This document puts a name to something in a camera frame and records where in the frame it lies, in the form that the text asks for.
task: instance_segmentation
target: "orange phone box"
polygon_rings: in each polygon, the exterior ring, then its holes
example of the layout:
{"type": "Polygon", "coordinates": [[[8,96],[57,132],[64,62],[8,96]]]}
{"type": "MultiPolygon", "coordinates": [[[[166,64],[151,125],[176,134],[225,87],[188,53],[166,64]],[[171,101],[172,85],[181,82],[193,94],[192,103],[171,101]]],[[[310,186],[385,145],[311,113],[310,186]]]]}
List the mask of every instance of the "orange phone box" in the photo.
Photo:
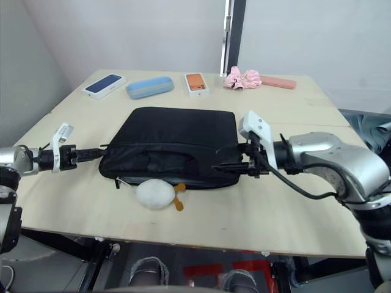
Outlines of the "orange phone box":
{"type": "Polygon", "coordinates": [[[205,96],[209,94],[209,87],[201,73],[185,74],[185,81],[189,96],[205,96]]]}

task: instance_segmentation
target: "white wall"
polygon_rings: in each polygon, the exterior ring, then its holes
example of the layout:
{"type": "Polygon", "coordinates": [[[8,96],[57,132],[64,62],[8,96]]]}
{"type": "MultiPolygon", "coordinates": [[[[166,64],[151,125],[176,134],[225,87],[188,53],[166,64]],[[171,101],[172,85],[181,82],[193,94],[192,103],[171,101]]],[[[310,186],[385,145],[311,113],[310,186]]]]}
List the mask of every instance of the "white wall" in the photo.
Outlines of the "white wall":
{"type": "Polygon", "coordinates": [[[99,68],[219,72],[225,0],[24,0],[73,88],[99,68]]]}
{"type": "Polygon", "coordinates": [[[306,74],[341,109],[391,114],[391,1],[247,0],[238,65],[306,74]]]}
{"type": "Polygon", "coordinates": [[[0,147],[12,146],[69,92],[21,0],[1,0],[0,147]]]}

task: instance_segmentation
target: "pink comb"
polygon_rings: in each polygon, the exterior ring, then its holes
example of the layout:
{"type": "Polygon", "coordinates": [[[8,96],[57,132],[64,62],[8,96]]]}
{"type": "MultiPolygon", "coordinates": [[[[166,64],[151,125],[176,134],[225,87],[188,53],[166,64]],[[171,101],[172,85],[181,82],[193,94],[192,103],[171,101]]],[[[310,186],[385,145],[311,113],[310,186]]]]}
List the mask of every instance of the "pink comb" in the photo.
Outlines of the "pink comb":
{"type": "Polygon", "coordinates": [[[296,87],[296,81],[282,78],[271,78],[269,76],[260,75],[262,84],[271,85],[272,87],[283,87],[284,89],[293,90],[296,87]]]}

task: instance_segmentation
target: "pink scrunchie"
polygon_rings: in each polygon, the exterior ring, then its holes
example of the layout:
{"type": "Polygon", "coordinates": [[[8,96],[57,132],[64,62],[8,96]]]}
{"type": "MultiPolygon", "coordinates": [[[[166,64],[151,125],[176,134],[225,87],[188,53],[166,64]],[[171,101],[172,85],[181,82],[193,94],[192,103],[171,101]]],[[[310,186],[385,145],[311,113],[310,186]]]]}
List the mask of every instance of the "pink scrunchie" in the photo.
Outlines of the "pink scrunchie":
{"type": "Polygon", "coordinates": [[[231,67],[231,73],[224,81],[224,85],[231,89],[256,89],[262,84],[257,70],[247,70],[246,74],[240,74],[237,66],[231,67]]]}

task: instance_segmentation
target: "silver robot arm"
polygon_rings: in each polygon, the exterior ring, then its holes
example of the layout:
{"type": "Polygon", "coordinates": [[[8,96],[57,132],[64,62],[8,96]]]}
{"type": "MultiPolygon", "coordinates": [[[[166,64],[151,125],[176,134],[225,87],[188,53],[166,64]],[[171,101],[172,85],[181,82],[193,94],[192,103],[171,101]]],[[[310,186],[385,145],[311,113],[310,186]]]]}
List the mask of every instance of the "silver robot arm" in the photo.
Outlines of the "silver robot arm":
{"type": "Polygon", "coordinates": [[[68,139],[72,130],[72,126],[63,123],[43,148],[25,145],[0,148],[0,254],[16,246],[20,235],[22,209],[15,204],[21,177],[45,170],[57,173],[74,169],[77,163],[104,155],[105,150],[99,148],[77,150],[76,145],[59,146],[59,142],[68,139]]]}
{"type": "Polygon", "coordinates": [[[290,137],[286,150],[297,168],[329,182],[335,198],[360,223],[374,286],[391,280],[391,181],[386,163],[370,150],[325,132],[290,137]]]}
{"type": "Polygon", "coordinates": [[[389,168],[379,156],[367,148],[345,144],[326,132],[292,136],[288,140],[281,135],[280,142],[273,142],[270,126],[252,111],[241,120],[239,133],[247,142],[236,151],[249,156],[249,162],[220,164],[216,170],[256,178],[271,172],[307,198],[333,196],[360,223],[368,244],[366,255],[373,285],[378,287],[391,280],[391,181],[389,168]],[[318,175],[335,192],[312,195],[278,169],[289,175],[318,175]]]}

